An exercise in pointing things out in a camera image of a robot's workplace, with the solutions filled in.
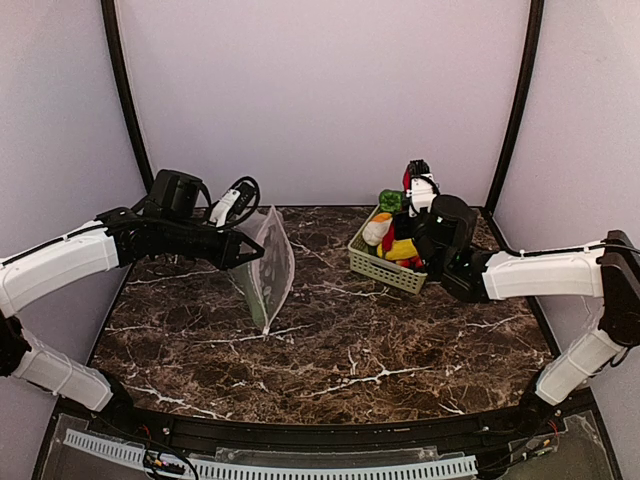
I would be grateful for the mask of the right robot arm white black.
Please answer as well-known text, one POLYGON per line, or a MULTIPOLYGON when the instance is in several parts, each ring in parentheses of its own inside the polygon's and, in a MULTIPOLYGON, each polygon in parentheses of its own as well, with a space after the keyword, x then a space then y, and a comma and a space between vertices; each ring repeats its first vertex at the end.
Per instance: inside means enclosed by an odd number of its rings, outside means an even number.
POLYGON ((452 297, 488 303, 515 297, 600 298, 597 323, 529 382, 512 421, 534 434, 555 408, 605 365, 639 345, 639 252, 611 230, 596 243, 543 251, 473 247, 476 213, 452 195, 405 193, 400 233, 410 238, 428 275, 452 297))

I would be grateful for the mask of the clear zip top bag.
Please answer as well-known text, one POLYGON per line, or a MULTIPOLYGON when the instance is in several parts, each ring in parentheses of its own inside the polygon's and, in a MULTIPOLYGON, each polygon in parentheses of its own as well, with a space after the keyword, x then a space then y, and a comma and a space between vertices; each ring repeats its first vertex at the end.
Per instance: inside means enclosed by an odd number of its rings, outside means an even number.
MULTIPOLYGON (((257 281, 266 311, 265 328, 259 330, 263 335, 268 335, 271 324, 278 316, 292 288, 295 276, 294 253, 284 228, 283 215, 275 206, 271 206, 265 214, 254 213, 239 225, 238 229, 265 249, 261 259, 245 264, 252 267, 252 274, 257 281)), ((230 277, 242 293, 232 276, 232 270, 230 277)))

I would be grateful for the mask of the green cucumber toy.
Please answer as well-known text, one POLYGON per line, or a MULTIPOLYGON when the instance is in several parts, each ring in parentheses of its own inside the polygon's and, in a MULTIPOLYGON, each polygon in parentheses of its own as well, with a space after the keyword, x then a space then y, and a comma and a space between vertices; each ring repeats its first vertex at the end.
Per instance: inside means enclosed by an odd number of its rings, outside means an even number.
POLYGON ((237 267, 232 270, 232 276, 244 294, 254 324, 263 330, 266 325, 266 311, 257 281, 252 274, 252 267, 249 264, 237 267))

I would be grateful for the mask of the pale green plastic basket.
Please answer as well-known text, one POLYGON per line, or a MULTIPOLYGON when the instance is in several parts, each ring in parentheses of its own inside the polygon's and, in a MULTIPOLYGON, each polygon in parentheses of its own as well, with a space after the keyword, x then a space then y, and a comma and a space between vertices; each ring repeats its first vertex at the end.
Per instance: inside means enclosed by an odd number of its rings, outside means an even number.
POLYGON ((427 273, 416 272, 369 253, 369 246, 364 242, 362 233, 368 221, 378 213, 378 207, 372 209, 366 221, 349 241, 347 249, 350 269, 394 288, 418 294, 428 280, 427 273))

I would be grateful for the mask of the red chili pepper toy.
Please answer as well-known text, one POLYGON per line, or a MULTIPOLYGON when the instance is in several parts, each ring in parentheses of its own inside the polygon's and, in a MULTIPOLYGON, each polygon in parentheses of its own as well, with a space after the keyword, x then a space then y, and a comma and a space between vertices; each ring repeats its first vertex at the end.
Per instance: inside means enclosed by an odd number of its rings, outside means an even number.
MULTIPOLYGON (((408 201, 405 198, 404 177, 405 177, 405 172, 403 174, 403 179, 402 179, 402 185, 403 185, 402 192, 404 193, 404 198, 403 198, 403 210, 401 212, 408 211, 408 201)), ((392 214, 393 219, 394 219, 394 216, 396 214, 401 213, 401 212, 397 212, 395 214, 392 214)), ((380 258, 382 258, 384 260, 387 260, 385 258, 385 254, 391 248, 391 245, 392 245, 393 241, 394 241, 394 229, 393 229, 393 221, 392 221, 392 225, 390 227, 389 232, 387 233, 387 235, 382 240, 382 243, 378 246, 377 255, 380 258)), ((419 259, 418 255, 416 257, 410 259, 410 260, 395 261, 393 263, 395 263, 397 265, 400 265, 400 266, 403 266, 403 267, 410 268, 412 270, 416 270, 416 269, 420 268, 421 265, 422 265, 421 260, 419 259)))

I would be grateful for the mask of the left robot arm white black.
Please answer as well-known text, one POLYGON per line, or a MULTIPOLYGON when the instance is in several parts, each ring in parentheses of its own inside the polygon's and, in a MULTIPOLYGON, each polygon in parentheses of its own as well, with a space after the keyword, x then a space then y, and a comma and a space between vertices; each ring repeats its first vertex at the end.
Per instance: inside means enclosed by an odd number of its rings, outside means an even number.
POLYGON ((119 382, 55 350, 26 330, 19 312, 93 274, 145 257, 178 255, 219 270, 261 258, 264 249, 239 225, 257 210, 257 181, 236 180, 217 201, 204 182, 163 169, 131 207, 97 215, 79 228, 1 261, 1 374, 103 412, 129 397, 119 382))

